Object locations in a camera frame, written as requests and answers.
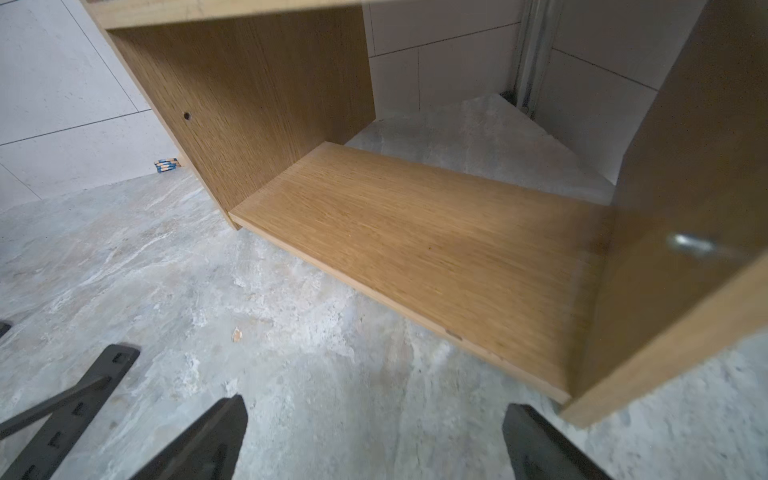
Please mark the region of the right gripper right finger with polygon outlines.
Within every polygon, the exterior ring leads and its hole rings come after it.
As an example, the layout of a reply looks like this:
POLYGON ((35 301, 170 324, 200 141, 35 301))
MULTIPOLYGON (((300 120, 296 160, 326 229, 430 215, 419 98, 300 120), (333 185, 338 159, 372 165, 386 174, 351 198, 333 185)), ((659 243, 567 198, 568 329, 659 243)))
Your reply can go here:
POLYGON ((516 479, 610 479, 530 405, 508 405, 502 434, 516 479))

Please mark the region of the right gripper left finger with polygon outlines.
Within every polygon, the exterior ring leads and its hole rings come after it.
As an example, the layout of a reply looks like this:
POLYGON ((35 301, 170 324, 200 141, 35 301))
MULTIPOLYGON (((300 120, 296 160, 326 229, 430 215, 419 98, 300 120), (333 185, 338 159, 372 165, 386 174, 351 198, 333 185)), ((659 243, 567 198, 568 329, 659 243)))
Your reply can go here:
POLYGON ((241 395, 222 398, 132 479, 231 479, 247 422, 241 395))

